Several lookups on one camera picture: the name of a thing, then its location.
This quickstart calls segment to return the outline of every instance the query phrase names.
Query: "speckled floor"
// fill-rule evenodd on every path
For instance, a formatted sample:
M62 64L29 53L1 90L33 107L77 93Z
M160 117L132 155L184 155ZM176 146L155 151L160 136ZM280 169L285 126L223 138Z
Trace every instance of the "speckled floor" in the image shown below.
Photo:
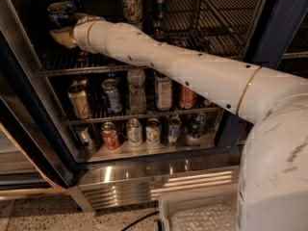
M148 214L158 211L157 204L104 209L83 213L67 195L0 201L0 231L120 231ZM157 231L156 214L128 231Z

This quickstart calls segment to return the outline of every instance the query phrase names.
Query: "robotic arm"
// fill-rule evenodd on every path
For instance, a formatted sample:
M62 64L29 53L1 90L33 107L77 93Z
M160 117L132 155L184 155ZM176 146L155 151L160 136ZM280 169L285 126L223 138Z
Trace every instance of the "robotic arm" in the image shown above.
M241 164L238 230L308 229L308 80L161 43L125 23L84 18L85 51L152 67L255 124Z

